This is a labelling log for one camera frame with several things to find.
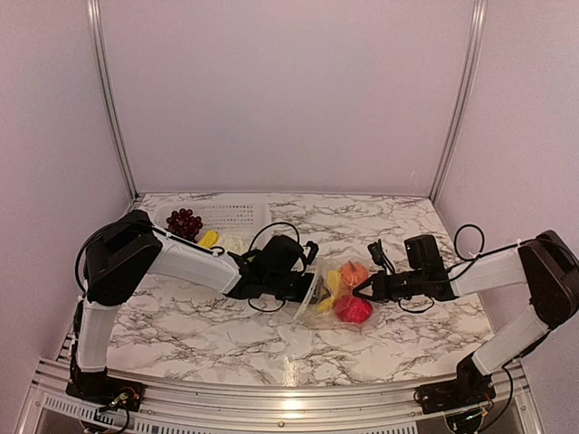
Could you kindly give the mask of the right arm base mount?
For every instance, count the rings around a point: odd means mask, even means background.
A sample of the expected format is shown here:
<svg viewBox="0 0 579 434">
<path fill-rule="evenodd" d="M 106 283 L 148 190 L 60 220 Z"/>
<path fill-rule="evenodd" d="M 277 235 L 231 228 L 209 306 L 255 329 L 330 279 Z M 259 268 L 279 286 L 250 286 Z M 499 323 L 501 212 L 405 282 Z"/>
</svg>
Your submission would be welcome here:
<svg viewBox="0 0 579 434">
<path fill-rule="evenodd" d="M 490 402 L 496 396 L 491 375 L 482 374 L 467 357 L 458 363 L 454 379 L 421 385 L 413 398 L 424 414 L 432 414 Z"/>
</svg>

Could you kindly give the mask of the clear zip top bag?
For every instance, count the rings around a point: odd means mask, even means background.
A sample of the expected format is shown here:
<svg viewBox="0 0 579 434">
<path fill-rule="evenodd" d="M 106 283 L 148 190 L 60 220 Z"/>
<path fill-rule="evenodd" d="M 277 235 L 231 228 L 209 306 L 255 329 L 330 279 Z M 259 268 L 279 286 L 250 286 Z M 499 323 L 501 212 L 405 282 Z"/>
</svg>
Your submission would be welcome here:
<svg viewBox="0 0 579 434">
<path fill-rule="evenodd" d="M 378 307 L 354 295 L 370 277 L 369 262 L 357 256 L 317 259 L 308 267 L 312 281 L 293 322 L 312 330 L 363 332 L 377 326 Z"/>
</svg>

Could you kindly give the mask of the purple fake grapes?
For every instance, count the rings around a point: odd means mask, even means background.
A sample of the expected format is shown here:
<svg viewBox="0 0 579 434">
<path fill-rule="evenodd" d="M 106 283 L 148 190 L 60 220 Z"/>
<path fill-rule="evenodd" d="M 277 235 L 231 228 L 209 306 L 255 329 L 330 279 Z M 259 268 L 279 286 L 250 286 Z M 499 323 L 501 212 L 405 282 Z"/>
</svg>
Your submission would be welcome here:
<svg viewBox="0 0 579 434">
<path fill-rule="evenodd" d="M 192 209 L 185 208 L 173 210 L 166 218 L 166 225 L 169 232 L 192 242 L 195 242 L 204 226 L 200 216 L 194 215 Z"/>
</svg>

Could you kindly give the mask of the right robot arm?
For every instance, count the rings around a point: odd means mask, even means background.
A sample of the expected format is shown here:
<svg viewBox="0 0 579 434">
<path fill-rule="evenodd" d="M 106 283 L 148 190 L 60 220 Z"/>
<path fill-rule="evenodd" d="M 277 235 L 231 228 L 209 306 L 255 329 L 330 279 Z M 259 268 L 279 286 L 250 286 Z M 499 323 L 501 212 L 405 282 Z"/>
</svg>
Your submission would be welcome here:
<svg viewBox="0 0 579 434">
<path fill-rule="evenodd" d="M 410 268 L 400 272 L 379 243 L 369 246 L 382 270 L 356 285 L 355 297 L 374 303 L 427 297 L 442 303 L 509 289 L 527 293 L 526 307 L 458 363 L 448 387 L 458 405 L 470 403 L 494 372 L 532 351 L 578 312 L 578 257 L 556 231 L 481 251 L 452 266 L 445 265 L 431 234 L 407 239 L 403 246 Z"/>
</svg>

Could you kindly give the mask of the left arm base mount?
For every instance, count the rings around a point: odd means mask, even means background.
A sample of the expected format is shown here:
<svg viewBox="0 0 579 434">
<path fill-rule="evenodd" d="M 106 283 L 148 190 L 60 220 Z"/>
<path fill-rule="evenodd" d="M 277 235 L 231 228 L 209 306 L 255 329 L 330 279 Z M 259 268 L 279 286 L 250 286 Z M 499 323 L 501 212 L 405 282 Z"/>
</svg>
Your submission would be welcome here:
<svg viewBox="0 0 579 434">
<path fill-rule="evenodd" d="M 96 373 L 84 372 L 72 359 L 65 392 L 73 398 L 99 404 L 103 410 L 124 406 L 129 411 L 138 411 L 144 384 L 111 377 L 107 368 Z"/>
</svg>

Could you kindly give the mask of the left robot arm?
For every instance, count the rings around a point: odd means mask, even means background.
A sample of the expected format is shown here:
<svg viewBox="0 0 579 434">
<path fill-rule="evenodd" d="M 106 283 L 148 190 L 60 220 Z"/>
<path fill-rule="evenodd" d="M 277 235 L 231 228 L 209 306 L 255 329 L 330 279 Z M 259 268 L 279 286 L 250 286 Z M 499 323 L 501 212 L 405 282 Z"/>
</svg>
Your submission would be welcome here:
<svg viewBox="0 0 579 434">
<path fill-rule="evenodd" d="M 156 226 L 141 210 L 103 226 L 84 241 L 73 266 L 81 290 L 71 362 L 78 385 L 95 402 L 113 396 L 114 382 L 105 375 L 109 339 L 120 307 L 145 276 L 176 278 L 232 299 L 268 295 L 307 307 L 326 282 L 314 264 L 317 253 L 316 243 L 285 235 L 242 255 L 205 248 Z"/>
</svg>

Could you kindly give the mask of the orange fake pumpkin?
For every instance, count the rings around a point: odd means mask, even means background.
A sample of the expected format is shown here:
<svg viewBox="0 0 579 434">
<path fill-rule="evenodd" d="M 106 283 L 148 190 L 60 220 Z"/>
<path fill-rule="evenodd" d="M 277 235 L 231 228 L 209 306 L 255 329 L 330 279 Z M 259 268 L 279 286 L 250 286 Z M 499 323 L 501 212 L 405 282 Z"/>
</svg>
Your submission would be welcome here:
<svg viewBox="0 0 579 434">
<path fill-rule="evenodd" d="M 355 288 L 369 277 L 368 268 L 359 261 L 349 260 L 340 269 L 340 276 L 349 288 Z"/>
</svg>

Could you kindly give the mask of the white fake cauliflower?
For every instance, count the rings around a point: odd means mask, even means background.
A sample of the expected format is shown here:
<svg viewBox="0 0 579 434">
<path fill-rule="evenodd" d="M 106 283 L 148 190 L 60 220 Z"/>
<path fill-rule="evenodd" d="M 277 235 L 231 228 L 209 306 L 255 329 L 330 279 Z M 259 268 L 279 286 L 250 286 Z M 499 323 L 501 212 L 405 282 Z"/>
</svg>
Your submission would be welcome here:
<svg viewBox="0 0 579 434">
<path fill-rule="evenodd" d="M 252 236 L 244 232 L 220 232 L 215 247 L 221 247 L 237 255 L 249 250 Z"/>
</svg>

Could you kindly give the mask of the yellow fake corn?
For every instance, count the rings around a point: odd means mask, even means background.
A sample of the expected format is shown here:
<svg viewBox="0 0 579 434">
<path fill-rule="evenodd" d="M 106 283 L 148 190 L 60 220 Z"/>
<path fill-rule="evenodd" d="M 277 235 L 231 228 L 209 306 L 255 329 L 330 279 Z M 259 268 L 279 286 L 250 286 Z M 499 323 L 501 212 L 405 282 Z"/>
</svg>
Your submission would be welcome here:
<svg viewBox="0 0 579 434">
<path fill-rule="evenodd" d="M 219 234 L 217 231 L 209 230 L 207 231 L 204 236 L 197 242 L 197 245 L 210 250 L 214 247 L 219 240 Z"/>
<path fill-rule="evenodd" d="M 343 280 L 338 269 L 332 269 L 327 273 L 326 282 L 332 290 L 333 296 L 316 304 L 316 312 L 320 315 L 329 313 L 344 293 Z"/>
</svg>

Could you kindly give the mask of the white plastic basket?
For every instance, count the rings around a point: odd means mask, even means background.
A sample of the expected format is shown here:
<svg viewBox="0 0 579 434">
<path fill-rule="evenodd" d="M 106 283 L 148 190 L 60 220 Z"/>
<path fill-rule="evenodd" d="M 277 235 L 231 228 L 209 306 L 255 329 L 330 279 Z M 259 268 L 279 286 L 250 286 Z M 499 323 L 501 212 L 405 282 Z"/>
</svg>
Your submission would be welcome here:
<svg viewBox="0 0 579 434">
<path fill-rule="evenodd" d="M 155 225 L 166 228 L 166 218 L 173 210 L 181 208 L 192 209 L 194 215 L 202 218 L 204 226 L 196 237 L 198 241 L 209 230 L 217 231 L 218 234 L 220 232 L 244 232 L 253 238 L 259 230 L 271 223 L 271 213 L 266 204 L 239 201 L 202 200 L 180 203 L 173 201 L 159 205 L 149 213 L 149 218 Z"/>
</svg>

